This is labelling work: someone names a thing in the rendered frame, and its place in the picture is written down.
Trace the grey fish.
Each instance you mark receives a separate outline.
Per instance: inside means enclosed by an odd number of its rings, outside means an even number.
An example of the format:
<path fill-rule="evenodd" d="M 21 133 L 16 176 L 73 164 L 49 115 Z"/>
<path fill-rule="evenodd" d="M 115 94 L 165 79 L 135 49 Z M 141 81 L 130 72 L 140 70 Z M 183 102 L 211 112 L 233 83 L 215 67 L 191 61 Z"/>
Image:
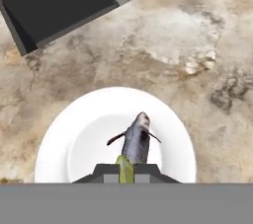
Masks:
<path fill-rule="evenodd" d="M 121 154 L 125 156 L 133 165 L 146 164 L 148 159 L 150 138 L 161 140 L 149 130 L 150 118 L 146 112 L 140 112 L 130 126 L 120 134 L 112 137 L 107 145 L 121 137 L 125 138 Z"/>

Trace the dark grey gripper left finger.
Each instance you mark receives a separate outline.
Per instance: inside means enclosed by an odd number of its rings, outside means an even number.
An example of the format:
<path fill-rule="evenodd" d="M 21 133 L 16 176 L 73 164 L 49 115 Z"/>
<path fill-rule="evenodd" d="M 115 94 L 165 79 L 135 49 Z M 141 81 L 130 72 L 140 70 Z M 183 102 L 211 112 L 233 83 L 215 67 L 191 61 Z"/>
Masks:
<path fill-rule="evenodd" d="M 117 164 L 98 164 L 93 173 L 77 181 L 75 184 L 117 184 L 120 180 L 120 166 Z"/>

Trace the yellow-green lemon wedge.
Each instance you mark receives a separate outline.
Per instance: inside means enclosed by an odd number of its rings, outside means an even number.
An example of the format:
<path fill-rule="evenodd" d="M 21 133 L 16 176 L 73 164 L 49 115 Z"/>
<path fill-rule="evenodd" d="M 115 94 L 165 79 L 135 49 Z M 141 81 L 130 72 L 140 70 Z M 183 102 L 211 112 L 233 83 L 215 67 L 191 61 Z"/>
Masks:
<path fill-rule="evenodd" d="M 120 155 L 117 158 L 116 164 L 120 166 L 120 183 L 133 184 L 134 183 L 133 165 L 130 163 L 127 157 L 124 155 Z"/>

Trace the white round plate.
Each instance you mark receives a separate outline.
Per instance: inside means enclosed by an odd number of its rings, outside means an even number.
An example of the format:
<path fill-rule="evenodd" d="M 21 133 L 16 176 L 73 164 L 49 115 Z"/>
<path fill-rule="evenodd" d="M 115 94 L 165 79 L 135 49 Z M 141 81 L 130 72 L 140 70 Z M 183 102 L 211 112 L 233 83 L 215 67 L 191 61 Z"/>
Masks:
<path fill-rule="evenodd" d="M 98 164 L 114 164 L 123 142 L 107 141 L 125 131 L 140 112 L 150 118 L 148 162 L 181 183 L 197 180 L 197 161 L 190 135 L 179 117 L 158 98 L 127 87 L 90 92 L 67 106 L 51 123 L 39 148 L 35 181 L 71 183 Z"/>

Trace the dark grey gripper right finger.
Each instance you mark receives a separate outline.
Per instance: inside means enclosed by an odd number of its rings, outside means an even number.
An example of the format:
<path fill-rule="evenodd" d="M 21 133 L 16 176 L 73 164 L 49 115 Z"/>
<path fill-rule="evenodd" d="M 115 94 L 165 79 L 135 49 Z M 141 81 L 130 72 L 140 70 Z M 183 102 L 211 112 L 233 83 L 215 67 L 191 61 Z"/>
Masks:
<path fill-rule="evenodd" d="M 160 172 L 155 164 L 134 165 L 134 182 L 136 184 L 178 184 L 179 181 Z"/>

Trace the dark grey sink basin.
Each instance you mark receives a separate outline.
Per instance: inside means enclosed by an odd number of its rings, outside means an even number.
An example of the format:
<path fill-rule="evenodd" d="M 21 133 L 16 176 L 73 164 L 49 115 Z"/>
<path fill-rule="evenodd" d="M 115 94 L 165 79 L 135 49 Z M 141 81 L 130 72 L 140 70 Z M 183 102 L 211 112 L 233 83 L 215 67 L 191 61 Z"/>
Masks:
<path fill-rule="evenodd" d="M 2 15 L 22 55 L 118 7 L 117 0 L 0 0 Z"/>

